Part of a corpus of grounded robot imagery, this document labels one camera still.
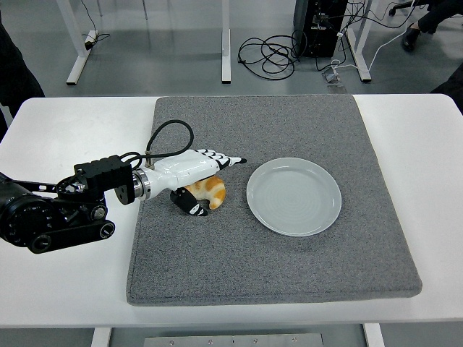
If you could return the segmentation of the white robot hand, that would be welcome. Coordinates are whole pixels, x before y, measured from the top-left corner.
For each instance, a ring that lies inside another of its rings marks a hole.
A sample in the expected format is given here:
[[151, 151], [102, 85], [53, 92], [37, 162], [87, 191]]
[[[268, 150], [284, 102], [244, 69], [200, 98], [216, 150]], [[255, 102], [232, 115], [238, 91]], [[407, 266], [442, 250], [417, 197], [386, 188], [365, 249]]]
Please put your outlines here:
[[207, 212], [200, 205], [201, 201], [208, 201], [209, 208], [215, 210], [226, 197], [225, 183], [216, 173], [246, 162], [244, 158], [212, 150], [186, 150], [155, 162], [153, 169], [140, 172], [146, 180], [142, 197], [150, 199], [168, 189], [171, 201], [183, 212], [205, 216]]

